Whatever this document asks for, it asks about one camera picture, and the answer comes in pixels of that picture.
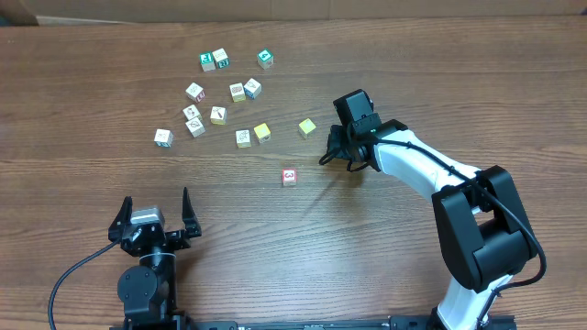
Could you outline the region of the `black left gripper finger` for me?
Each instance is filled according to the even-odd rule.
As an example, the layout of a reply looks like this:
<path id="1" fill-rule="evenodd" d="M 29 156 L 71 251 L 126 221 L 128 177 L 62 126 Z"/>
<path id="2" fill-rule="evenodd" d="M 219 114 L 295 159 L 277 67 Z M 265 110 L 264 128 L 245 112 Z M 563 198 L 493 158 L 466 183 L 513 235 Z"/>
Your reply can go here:
<path id="1" fill-rule="evenodd" d="M 107 236 L 110 241 L 118 241 L 123 236 L 125 228 L 130 223 L 132 206 L 132 197 L 126 196 L 115 219 L 108 227 Z"/>
<path id="2" fill-rule="evenodd" d="M 186 187 L 183 188 L 182 220 L 184 223 L 186 235 L 188 237 L 200 237 L 202 235 L 202 228 L 197 220 L 197 216 L 192 207 L 189 192 Z"/>

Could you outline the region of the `wooden block red number 3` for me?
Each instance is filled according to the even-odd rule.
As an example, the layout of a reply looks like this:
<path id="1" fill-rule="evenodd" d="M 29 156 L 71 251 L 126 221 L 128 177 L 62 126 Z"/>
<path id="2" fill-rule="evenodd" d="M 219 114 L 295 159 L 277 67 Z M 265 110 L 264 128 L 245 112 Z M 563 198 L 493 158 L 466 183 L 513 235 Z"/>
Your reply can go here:
<path id="1" fill-rule="evenodd" d="M 282 170 L 282 185 L 295 186 L 297 184 L 297 170 L 283 169 Z"/>

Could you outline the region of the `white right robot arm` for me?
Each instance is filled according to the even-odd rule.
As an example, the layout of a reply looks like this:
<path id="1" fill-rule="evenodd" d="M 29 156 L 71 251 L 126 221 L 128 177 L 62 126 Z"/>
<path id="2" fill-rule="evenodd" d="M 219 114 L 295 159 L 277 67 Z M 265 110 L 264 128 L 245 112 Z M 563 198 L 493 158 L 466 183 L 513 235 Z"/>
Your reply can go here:
<path id="1" fill-rule="evenodd" d="M 539 281 L 546 272 L 544 250 L 529 224 L 508 171 L 461 164 L 427 146 L 396 121 L 360 129 L 333 126 L 325 165 L 358 162 L 409 185 L 433 206 L 442 258 L 451 274 L 428 329 L 514 329 L 511 316 L 491 317 L 497 297 Z"/>

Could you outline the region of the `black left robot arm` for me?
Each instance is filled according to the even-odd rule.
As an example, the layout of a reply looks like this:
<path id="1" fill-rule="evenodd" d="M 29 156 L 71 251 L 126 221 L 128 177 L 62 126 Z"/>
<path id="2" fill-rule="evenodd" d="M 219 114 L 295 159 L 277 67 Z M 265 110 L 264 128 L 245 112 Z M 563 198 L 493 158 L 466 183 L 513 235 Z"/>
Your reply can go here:
<path id="1" fill-rule="evenodd" d="M 127 269 L 117 283 L 126 318 L 123 327 L 195 329 L 191 317 L 177 307 L 176 252 L 202 235 L 188 191 L 183 191 L 183 229 L 166 231 L 157 206 L 134 211 L 132 205 L 127 196 L 108 228 L 108 239 L 138 258 L 138 265 Z"/>

